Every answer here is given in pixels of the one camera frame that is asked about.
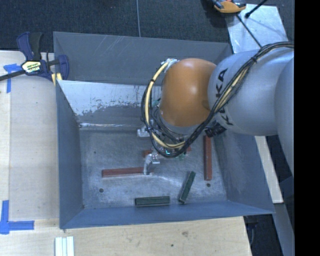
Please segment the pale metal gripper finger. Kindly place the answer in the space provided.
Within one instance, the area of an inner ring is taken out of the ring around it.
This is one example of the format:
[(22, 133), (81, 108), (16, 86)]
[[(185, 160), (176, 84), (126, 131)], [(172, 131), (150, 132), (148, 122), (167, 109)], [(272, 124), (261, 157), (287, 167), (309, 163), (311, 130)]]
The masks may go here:
[(139, 128), (136, 134), (139, 138), (149, 138), (151, 136), (150, 130), (146, 126)]
[(143, 165), (143, 174), (149, 175), (150, 168), (152, 165), (159, 165), (160, 159), (157, 153), (149, 153), (144, 158), (144, 165)]

